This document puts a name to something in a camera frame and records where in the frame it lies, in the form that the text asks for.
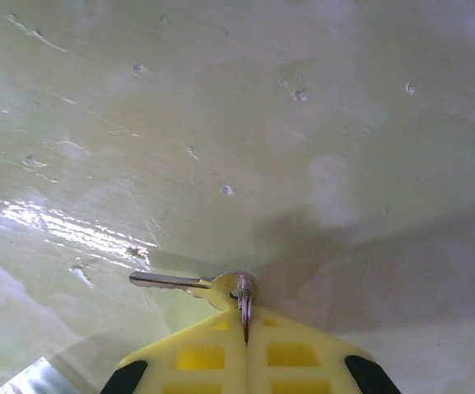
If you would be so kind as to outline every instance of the concrete floor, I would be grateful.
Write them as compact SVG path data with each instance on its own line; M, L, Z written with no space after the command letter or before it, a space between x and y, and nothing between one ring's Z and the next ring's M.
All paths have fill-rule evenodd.
M475 393L475 2L0 0L0 386L216 313L148 264Z

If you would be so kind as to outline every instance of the key head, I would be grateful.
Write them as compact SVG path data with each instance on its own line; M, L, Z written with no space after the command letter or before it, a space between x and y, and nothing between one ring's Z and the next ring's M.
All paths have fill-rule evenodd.
M240 293L247 291L250 302L258 298L259 289L252 274L244 271L224 273L212 279L212 288L203 294L203 298L219 310L239 308Z

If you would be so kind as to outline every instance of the floor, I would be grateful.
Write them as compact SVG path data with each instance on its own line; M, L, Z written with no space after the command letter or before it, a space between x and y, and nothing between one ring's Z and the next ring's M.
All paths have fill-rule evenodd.
M235 268L475 393L475 2L0 0L0 386L44 356L97 392L216 313L134 269Z

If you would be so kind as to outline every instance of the key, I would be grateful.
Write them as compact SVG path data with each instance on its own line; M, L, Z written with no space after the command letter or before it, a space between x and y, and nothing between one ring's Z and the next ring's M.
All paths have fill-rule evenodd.
M193 278L135 271L130 275L130 281L136 286L181 289L193 297L208 300L219 310L238 308L241 311L244 341L248 343L252 303L258 297L258 286L251 274L235 271L213 278Z

